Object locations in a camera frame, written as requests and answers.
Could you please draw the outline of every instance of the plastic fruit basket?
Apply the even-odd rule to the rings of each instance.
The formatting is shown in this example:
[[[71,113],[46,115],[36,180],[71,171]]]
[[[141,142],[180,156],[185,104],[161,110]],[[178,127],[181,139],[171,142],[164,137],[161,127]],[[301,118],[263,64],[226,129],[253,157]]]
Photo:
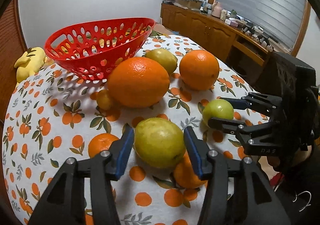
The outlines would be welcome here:
[[[44,51],[58,65],[84,80],[107,79],[119,63],[137,53],[155,24],[149,18],[76,24],[53,33]]]

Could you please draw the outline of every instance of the orange print tablecloth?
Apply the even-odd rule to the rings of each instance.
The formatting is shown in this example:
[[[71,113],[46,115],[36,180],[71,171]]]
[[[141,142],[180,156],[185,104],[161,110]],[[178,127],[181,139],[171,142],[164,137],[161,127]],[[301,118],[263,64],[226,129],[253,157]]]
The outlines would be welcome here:
[[[189,38],[160,36],[149,38],[136,56],[156,47],[168,49],[178,60],[201,47]],[[98,111],[96,93],[107,88],[103,81],[83,81],[58,65],[41,70],[22,82],[9,103],[3,134],[2,163],[5,185],[14,213],[27,223],[47,184],[70,156],[88,158],[90,140],[110,132],[121,137],[122,130],[135,127],[142,119],[164,117],[182,130],[193,127],[198,138],[210,148],[234,159],[243,157],[243,148],[234,135],[208,129],[201,122],[204,106],[218,97],[240,98],[252,88],[219,61],[218,81],[208,91],[189,90],[180,80],[179,68],[171,75],[170,90],[158,104],[133,110],[121,108]],[[248,125],[267,118],[251,110],[235,112]],[[175,184],[172,170],[157,170],[143,163],[132,150],[125,174],[112,182],[116,207],[124,225],[194,225],[200,215],[205,186],[184,190]],[[233,193],[232,180],[229,193]],[[89,181],[85,181],[86,219],[92,215]]]

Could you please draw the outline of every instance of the metal screw head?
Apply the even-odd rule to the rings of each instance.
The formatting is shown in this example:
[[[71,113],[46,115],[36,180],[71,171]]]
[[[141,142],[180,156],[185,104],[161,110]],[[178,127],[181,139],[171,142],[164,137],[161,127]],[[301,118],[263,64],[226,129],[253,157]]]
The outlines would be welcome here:
[[[218,156],[218,152],[217,152],[216,150],[210,150],[210,151],[208,152],[208,155],[209,155],[209,156],[212,156],[212,157]]]
[[[74,159],[73,157],[70,157],[66,160],[67,164],[73,164],[76,161],[76,159]]]
[[[103,150],[100,152],[100,155],[103,156],[103,157],[107,157],[110,155],[110,152],[108,150]]]
[[[246,164],[251,164],[252,163],[252,159],[250,157],[245,157],[243,159],[243,161],[246,163]]]

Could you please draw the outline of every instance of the yellow plush toy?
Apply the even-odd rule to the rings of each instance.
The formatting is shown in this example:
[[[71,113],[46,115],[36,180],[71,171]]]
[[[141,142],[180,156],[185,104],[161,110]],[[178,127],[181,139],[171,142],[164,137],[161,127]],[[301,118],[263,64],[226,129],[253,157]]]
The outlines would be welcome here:
[[[24,52],[14,64],[14,68],[18,68],[16,87],[29,76],[38,72],[46,61],[47,57],[41,47],[29,48]]]

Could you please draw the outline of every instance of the large orange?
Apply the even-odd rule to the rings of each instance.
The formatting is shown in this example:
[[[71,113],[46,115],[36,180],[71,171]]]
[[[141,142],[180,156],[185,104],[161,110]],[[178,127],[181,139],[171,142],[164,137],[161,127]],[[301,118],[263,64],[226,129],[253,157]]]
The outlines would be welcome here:
[[[195,189],[206,183],[206,181],[201,181],[193,172],[187,152],[184,154],[182,161],[174,169],[173,177],[180,186],[187,189]]]
[[[109,133],[102,133],[95,136],[88,145],[89,157],[93,158],[101,151],[109,150],[112,142],[116,140],[119,140],[119,138]]]
[[[166,94],[169,85],[167,71],[156,61],[145,57],[123,61],[108,78],[109,94],[131,108],[156,104]]]
[[[219,63],[205,50],[193,50],[180,61],[181,79],[194,90],[209,90],[219,76]]]

